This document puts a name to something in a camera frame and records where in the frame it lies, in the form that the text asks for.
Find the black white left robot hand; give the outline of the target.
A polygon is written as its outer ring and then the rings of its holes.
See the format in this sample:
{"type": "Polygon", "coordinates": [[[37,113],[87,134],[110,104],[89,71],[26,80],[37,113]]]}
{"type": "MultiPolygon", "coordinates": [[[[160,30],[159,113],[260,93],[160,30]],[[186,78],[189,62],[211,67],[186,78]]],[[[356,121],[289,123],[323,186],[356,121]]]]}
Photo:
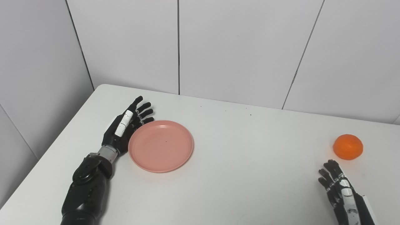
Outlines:
{"type": "Polygon", "coordinates": [[[122,114],[114,119],[104,133],[102,146],[114,148],[119,156],[128,151],[128,143],[134,132],[155,120],[154,117],[149,117],[154,113],[151,102],[138,106],[142,101],[143,97],[138,96],[122,114]]]}

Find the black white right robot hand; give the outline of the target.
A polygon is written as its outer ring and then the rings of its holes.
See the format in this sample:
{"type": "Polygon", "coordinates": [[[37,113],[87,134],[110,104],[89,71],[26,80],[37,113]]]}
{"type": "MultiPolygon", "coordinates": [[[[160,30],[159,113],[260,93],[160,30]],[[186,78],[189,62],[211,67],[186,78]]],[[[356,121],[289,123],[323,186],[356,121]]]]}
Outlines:
{"type": "Polygon", "coordinates": [[[377,224],[367,197],[355,191],[338,162],[329,159],[318,172],[318,182],[326,190],[339,225],[377,224]]]}

